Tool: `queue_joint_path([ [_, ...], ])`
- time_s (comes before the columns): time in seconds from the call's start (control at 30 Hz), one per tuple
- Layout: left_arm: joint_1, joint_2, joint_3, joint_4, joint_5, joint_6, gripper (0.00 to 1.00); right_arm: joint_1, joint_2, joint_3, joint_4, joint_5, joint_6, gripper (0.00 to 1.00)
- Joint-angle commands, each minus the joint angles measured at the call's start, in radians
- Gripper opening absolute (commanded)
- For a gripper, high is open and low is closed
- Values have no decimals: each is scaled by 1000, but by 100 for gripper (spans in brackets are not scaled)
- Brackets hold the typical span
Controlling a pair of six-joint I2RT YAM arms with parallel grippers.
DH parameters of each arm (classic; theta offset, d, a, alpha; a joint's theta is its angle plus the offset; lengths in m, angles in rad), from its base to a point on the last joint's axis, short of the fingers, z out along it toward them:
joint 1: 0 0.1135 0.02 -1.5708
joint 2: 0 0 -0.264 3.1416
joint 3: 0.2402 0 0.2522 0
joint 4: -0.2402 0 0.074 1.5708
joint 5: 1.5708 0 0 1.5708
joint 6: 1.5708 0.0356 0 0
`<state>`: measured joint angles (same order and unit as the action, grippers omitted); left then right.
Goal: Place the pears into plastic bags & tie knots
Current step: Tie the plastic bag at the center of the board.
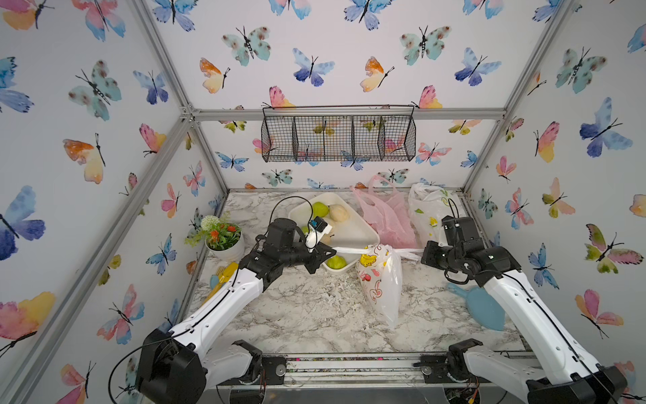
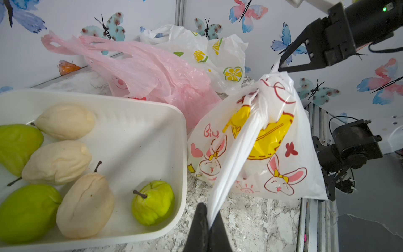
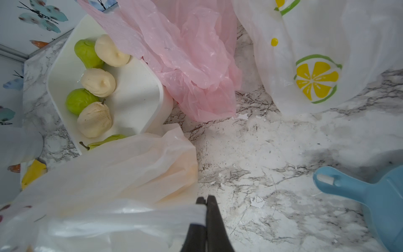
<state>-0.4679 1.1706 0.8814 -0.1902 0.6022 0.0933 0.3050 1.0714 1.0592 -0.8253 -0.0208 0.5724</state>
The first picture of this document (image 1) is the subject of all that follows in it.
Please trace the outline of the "clear white plastic bag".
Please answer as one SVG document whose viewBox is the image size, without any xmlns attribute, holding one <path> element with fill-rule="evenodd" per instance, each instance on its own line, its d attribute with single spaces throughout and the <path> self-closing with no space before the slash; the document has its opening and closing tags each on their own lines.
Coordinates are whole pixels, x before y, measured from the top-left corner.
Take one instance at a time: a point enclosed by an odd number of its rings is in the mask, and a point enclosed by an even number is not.
<svg viewBox="0 0 646 404">
<path fill-rule="evenodd" d="M 355 269 L 368 304 L 382 316 L 390 329 L 395 329 L 403 289 L 402 261 L 420 261 L 423 250 L 375 244 L 363 248 L 336 247 L 336 251 L 341 255 L 358 256 Z"/>
</svg>

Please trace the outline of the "green pear bottom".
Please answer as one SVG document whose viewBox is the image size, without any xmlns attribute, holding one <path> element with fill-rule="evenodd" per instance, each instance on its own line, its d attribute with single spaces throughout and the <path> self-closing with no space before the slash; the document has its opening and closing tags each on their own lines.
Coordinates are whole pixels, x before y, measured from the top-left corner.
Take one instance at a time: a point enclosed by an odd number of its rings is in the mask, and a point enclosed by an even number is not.
<svg viewBox="0 0 646 404">
<path fill-rule="evenodd" d="M 334 256 L 326 261 L 326 266 L 331 270 L 341 270 L 348 266 L 346 259 L 342 256 Z"/>
</svg>

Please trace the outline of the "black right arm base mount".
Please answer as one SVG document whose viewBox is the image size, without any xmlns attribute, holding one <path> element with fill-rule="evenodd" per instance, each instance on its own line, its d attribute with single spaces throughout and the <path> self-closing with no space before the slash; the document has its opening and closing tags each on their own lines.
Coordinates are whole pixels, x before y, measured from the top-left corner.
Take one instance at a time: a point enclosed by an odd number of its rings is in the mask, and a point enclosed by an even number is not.
<svg viewBox="0 0 646 404">
<path fill-rule="evenodd" d="M 496 352 L 477 339 L 469 338 L 450 345 L 446 353 L 422 355 L 412 367 L 419 370 L 425 384 L 467 384 L 484 378 L 484 370 L 492 364 Z"/>
</svg>

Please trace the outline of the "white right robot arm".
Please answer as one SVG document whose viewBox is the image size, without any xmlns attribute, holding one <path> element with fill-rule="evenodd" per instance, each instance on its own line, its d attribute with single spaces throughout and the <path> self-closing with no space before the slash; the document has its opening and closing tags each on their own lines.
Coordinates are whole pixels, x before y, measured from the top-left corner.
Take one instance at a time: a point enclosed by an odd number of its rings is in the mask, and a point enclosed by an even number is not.
<svg viewBox="0 0 646 404">
<path fill-rule="evenodd" d="M 580 346 L 533 290 L 521 265 L 504 247 L 487 247 L 470 217 L 442 219 L 447 244 L 427 243 L 422 264 L 444 274 L 463 273 L 511 318 L 540 367 L 498 355 L 470 338 L 451 345 L 446 369 L 453 380 L 479 377 L 525 403 L 617 403 L 627 380 Z"/>
</svg>

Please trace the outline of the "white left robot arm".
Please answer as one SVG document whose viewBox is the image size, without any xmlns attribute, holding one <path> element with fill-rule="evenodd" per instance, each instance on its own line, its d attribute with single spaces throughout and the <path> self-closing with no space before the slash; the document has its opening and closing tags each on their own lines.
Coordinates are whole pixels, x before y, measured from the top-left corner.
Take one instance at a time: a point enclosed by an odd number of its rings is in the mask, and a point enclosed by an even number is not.
<svg viewBox="0 0 646 404">
<path fill-rule="evenodd" d="M 238 340 L 229 348 L 212 346 L 229 323 L 266 291 L 287 267 L 314 274 L 336 250 L 322 242 L 333 226 L 321 217 L 304 233 L 296 222 L 278 218 L 257 236 L 232 277 L 203 306 L 169 331 L 145 339 L 135 389 L 155 403 L 196 403 L 205 390 L 226 381 L 254 384 L 262 377 L 262 351 Z"/>
</svg>

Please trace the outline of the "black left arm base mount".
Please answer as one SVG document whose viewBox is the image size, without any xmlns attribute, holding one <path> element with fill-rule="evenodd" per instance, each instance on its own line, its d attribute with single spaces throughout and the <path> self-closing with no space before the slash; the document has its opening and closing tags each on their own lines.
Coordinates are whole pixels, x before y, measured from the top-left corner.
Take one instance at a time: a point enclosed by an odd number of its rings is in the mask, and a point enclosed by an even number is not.
<svg viewBox="0 0 646 404">
<path fill-rule="evenodd" d="M 234 365 L 241 370 L 225 382 L 227 385 L 284 385 L 287 374 L 284 356 L 267 356 L 244 340 L 232 343 L 230 351 L 236 354 Z"/>
</svg>

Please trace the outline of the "pink plastic bag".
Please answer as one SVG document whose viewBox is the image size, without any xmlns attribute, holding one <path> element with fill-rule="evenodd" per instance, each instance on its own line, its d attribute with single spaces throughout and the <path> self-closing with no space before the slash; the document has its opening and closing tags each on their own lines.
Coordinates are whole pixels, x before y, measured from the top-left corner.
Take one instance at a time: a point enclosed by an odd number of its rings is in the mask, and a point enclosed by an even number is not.
<svg viewBox="0 0 646 404">
<path fill-rule="evenodd" d="M 405 195 L 388 179 L 375 175 L 366 188 L 351 188 L 363 220 L 377 232 L 380 242 L 394 248 L 418 248 Z"/>
</svg>

